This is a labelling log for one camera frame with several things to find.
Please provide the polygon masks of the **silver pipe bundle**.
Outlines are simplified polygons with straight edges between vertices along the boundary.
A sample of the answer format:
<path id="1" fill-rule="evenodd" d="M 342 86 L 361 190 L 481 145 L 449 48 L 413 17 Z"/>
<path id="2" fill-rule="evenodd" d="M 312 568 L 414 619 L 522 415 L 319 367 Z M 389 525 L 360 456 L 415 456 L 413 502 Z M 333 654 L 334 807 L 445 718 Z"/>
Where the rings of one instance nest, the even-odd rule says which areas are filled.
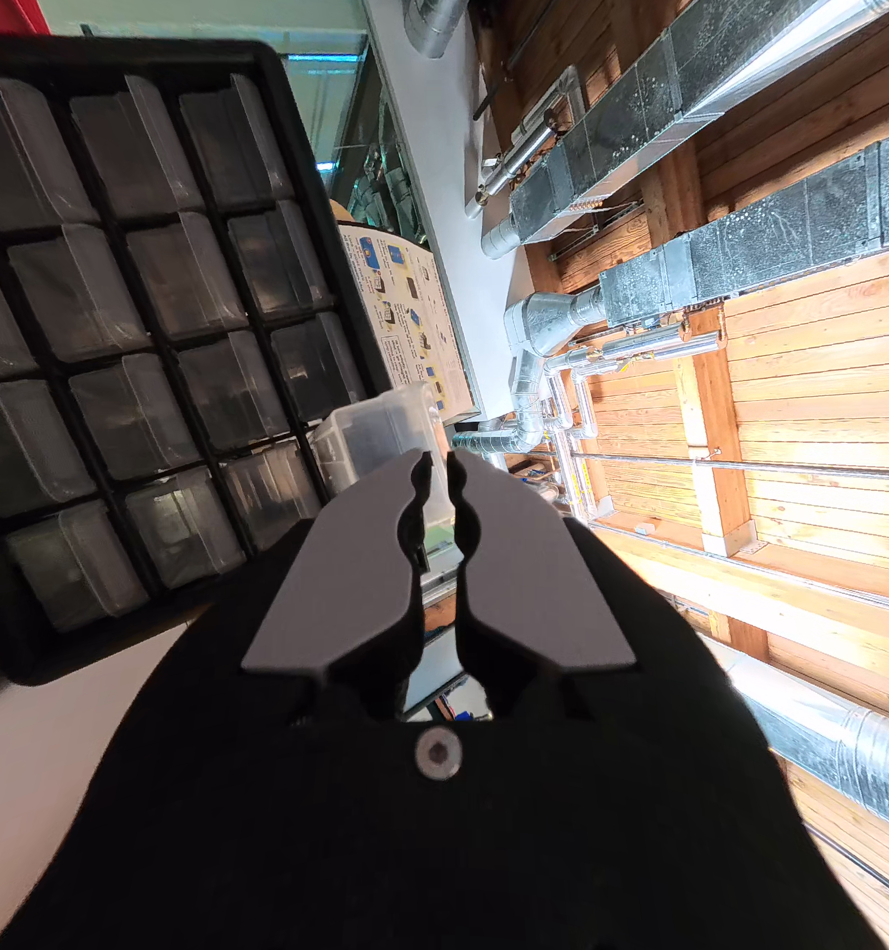
<path id="1" fill-rule="evenodd" d="M 723 329 L 696 333 L 686 319 L 598 348 L 581 346 L 548 358 L 523 346 L 510 375 L 514 420 L 498 428 L 458 432 L 451 446 L 495 464 L 498 456 L 528 455 L 538 445 L 550 445 L 571 515 L 587 523 L 597 508 L 586 469 L 577 463 L 577 445 L 598 433 L 589 379 L 619 373 L 634 362 L 695 357 L 726 344 Z"/>

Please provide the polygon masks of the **wooden post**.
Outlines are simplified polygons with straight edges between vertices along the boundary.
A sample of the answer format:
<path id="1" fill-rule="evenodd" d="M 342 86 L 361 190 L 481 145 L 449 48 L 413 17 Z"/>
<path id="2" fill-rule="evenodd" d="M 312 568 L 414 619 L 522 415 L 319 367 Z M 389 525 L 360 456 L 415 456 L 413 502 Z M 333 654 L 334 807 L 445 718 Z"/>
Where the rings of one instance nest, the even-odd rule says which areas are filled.
<path id="1" fill-rule="evenodd" d="M 669 234 L 676 238 L 704 225 L 707 217 L 692 142 L 676 149 L 659 167 Z M 732 380 L 724 350 L 681 358 L 676 361 L 675 373 L 690 457 L 740 462 Z M 729 558 L 757 541 L 743 471 L 695 466 L 692 480 L 704 551 Z M 770 660 L 769 636 L 762 629 L 717 613 L 711 613 L 711 625 L 715 638 L 755 659 Z"/>

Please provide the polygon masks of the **printed instruction sheet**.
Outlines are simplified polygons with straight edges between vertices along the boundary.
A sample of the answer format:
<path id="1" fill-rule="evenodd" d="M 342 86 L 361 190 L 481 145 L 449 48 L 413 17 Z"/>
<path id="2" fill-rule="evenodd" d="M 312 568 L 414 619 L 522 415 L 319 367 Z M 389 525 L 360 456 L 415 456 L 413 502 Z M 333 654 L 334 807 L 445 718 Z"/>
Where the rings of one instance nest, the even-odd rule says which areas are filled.
<path id="1" fill-rule="evenodd" d="M 446 423 L 475 416 L 434 255 L 354 221 L 337 228 L 391 386 L 427 383 Z"/>

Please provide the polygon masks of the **glass partition wall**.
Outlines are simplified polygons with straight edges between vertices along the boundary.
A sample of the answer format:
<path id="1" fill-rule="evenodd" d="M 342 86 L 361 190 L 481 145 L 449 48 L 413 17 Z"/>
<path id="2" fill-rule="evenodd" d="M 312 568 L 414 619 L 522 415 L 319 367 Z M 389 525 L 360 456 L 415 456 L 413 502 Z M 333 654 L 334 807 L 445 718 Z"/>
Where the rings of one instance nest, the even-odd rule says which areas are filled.
<path id="1" fill-rule="evenodd" d="M 337 220 L 427 247 L 427 228 L 364 32 L 291 32 L 282 60 Z"/>

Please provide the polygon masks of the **round metal duct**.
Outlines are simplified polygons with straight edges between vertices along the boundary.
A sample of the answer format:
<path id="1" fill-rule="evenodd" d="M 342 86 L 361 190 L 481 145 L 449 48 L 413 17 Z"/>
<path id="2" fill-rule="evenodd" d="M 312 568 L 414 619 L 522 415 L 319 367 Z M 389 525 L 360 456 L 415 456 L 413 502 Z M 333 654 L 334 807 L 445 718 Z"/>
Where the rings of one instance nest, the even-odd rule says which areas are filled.
<path id="1" fill-rule="evenodd" d="M 770 748 L 889 823 L 889 718 L 705 635 Z"/>

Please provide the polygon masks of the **clear plastic drawer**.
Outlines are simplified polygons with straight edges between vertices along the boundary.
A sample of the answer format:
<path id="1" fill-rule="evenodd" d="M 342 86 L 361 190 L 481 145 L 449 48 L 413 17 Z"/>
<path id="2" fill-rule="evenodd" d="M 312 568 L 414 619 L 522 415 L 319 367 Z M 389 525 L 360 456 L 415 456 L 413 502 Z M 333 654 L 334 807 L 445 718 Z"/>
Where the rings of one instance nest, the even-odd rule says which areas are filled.
<path id="1" fill-rule="evenodd" d="M 454 539 L 454 507 L 447 486 L 445 428 L 433 386 L 418 382 L 333 410 L 310 436 L 332 496 L 412 450 L 431 455 L 424 507 L 425 543 L 433 551 Z"/>

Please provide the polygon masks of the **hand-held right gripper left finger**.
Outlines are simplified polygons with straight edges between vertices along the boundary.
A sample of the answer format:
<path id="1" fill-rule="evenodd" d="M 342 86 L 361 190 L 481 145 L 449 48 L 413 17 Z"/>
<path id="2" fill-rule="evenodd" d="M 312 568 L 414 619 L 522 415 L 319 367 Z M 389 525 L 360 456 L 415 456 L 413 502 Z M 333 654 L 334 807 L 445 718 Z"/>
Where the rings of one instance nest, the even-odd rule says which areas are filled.
<path id="1" fill-rule="evenodd" d="M 392 682 L 424 644 L 424 506 L 433 463 L 408 450 L 341 491 L 315 519 L 259 624 L 241 667 L 325 683 L 351 659 L 377 657 Z"/>

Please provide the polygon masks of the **red plastic bin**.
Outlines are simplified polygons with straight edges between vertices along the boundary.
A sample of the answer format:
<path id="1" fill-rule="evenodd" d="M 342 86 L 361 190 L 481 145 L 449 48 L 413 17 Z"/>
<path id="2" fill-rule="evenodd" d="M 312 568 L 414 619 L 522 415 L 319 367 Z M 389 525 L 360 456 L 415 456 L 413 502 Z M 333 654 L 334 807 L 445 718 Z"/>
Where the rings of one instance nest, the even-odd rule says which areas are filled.
<path id="1" fill-rule="evenodd" d="M 0 34 L 50 35 L 39 1 L 0 1 Z"/>

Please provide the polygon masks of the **metal air duct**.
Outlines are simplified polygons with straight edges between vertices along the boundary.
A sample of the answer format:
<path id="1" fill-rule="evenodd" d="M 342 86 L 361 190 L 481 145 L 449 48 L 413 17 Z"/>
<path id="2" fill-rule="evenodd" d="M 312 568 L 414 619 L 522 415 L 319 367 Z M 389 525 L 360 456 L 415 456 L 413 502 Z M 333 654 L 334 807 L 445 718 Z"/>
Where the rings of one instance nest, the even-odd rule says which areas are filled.
<path id="1" fill-rule="evenodd" d="M 698 1 L 535 163 L 482 236 L 499 259 L 554 238 L 701 129 L 889 13 L 889 1 Z"/>
<path id="2" fill-rule="evenodd" d="M 505 312 L 512 351 L 547 357 L 581 327 L 619 328 L 889 249 L 889 137 L 602 271 L 576 294 L 535 292 Z"/>

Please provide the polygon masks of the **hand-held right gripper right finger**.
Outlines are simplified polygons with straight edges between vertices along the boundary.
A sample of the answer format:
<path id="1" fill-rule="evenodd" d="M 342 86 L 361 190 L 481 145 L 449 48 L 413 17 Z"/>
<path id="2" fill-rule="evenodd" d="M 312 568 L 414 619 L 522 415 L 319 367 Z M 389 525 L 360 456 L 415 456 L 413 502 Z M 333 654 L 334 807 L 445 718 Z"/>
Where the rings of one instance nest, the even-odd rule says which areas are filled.
<path id="1" fill-rule="evenodd" d="M 456 642 L 476 679 L 622 671 L 637 658 L 568 529 L 531 488 L 462 450 L 447 459 L 462 552 Z"/>

